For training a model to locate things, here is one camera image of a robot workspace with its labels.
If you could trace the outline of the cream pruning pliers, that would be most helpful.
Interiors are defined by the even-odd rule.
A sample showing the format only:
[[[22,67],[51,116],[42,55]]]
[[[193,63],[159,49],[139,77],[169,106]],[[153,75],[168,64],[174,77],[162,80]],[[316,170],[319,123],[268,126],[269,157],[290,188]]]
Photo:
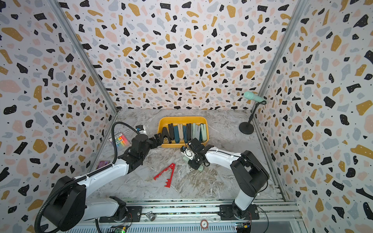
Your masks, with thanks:
[[[178,124],[178,133],[180,140],[184,139],[183,124]]]

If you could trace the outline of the teal pliers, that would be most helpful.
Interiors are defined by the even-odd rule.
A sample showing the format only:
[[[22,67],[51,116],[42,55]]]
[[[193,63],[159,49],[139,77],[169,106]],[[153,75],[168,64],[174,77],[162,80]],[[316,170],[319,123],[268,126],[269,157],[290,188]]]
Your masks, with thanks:
[[[183,125],[183,136],[184,136],[184,142],[187,143],[188,138],[187,138],[187,126],[186,125]]]
[[[179,136],[178,125],[175,125],[173,127],[173,131],[174,131],[174,140],[175,140],[175,143],[179,144],[180,143],[180,136]]]

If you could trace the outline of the yellow plastic storage box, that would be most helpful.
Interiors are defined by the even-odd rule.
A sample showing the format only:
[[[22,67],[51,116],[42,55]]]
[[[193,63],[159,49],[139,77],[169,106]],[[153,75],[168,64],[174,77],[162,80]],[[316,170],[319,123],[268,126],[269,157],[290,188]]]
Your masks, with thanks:
[[[208,123],[202,116],[169,116],[158,124],[157,138],[164,148],[180,148],[196,139],[204,146],[209,141]]]

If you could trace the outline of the red pruning pliers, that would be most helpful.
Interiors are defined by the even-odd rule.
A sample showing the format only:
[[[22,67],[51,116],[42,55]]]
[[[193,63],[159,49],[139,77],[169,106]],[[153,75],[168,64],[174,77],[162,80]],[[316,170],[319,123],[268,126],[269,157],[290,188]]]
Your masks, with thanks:
[[[176,167],[175,163],[171,163],[169,166],[163,169],[160,173],[154,176],[153,179],[156,181],[160,177],[164,176],[166,178],[165,187],[170,188],[172,184],[172,180],[173,180],[175,167]]]

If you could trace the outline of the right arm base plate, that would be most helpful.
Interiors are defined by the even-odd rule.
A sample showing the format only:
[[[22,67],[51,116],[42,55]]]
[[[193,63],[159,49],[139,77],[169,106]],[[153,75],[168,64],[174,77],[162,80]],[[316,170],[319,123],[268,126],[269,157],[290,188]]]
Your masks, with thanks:
[[[234,203],[219,206],[218,215],[221,220],[258,220],[259,213],[255,204],[250,204],[245,210],[241,210]]]

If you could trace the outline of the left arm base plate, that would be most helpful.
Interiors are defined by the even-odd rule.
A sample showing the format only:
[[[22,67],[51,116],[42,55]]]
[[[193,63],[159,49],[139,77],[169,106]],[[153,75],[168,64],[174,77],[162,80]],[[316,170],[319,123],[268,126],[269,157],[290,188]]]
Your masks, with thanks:
[[[111,217],[100,217],[100,223],[134,223],[139,222],[142,214],[142,206],[119,207]]]

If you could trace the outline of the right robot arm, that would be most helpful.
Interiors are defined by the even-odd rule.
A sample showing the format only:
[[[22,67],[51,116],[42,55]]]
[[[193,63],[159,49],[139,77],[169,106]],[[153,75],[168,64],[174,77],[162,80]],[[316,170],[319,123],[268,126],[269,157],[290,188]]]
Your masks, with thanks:
[[[188,165],[194,170],[215,164],[232,171],[240,188],[233,201],[233,209],[239,214],[248,209],[261,188],[267,185],[270,177],[259,160],[249,150],[242,153],[228,152],[213,145],[204,146],[194,138],[182,146],[180,151]]]

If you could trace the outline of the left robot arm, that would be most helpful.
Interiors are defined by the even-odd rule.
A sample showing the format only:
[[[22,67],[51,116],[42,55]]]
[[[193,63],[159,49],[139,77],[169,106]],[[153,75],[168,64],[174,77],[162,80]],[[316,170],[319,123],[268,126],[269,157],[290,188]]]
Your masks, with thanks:
[[[108,199],[88,200],[88,197],[102,186],[123,177],[143,164],[151,149],[162,144],[158,135],[148,137],[138,134],[132,145],[115,161],[86,175],[60,178],[51,194],[40,208],[35,224],[35,232],[43,232],[41,220],[45,217],[56,229],[53,232],[68,231],[79,222],[101,217],[109,217],[115,222],[123,222],[130,217],[126,202],[116,196]]]

